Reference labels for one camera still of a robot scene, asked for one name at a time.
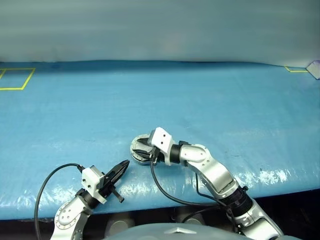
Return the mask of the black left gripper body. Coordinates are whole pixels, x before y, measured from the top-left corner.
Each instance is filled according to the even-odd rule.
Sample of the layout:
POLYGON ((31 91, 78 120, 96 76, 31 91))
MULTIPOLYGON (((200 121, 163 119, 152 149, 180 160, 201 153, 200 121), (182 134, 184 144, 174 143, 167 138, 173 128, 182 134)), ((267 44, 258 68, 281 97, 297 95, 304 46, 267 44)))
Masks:
POLYGON ((103 198, 107 198, 109 195, 113 194, 122 203, 125 199, 117 192, 115 184, 112 185, 111 179, 108 179, 107 174, 104 176, 104 182, 102 188, 99 190, 99 194, 103 198))

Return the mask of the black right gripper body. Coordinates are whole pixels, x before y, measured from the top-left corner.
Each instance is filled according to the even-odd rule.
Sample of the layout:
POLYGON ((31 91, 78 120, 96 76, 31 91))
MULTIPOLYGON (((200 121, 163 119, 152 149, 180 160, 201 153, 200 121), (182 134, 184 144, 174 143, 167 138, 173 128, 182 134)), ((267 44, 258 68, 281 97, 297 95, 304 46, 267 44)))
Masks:
POLYGON ((160 152, 159 148, 157 148, 156 146, 152 147, 151 151, 148 153, 151 166, 157 164, 157 160, 158 160, 160 153, 161 152, 160 152))

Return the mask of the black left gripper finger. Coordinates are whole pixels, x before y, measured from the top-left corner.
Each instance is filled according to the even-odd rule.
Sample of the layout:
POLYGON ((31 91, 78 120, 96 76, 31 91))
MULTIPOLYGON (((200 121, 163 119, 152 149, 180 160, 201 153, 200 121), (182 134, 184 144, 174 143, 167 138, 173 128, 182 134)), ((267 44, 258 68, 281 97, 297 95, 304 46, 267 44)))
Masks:
POLYGON ((117 181, 125 174, 128 166, 128 164, 118 164, 112 169, 112 171, 114 172, 114 175, 110 179, 112 185, 116 184, 117 181))
POLYGON ((108 173, 108 179, 120 179, 123 174, 126 172, 130 161, 128 159, 120 162, 119 164, 115 165, 108 173))

